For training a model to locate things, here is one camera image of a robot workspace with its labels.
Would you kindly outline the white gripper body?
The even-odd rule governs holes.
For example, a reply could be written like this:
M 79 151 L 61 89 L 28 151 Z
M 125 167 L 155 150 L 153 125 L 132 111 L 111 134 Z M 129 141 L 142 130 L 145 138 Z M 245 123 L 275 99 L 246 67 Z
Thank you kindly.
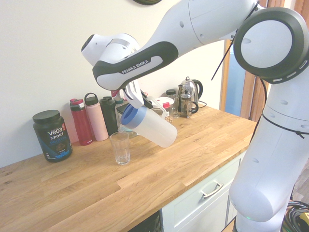
M 138 81 L 129 82 L 123 89 L 125 98 L 136 109 L 141 108 L 144 105 L 142 92 Z

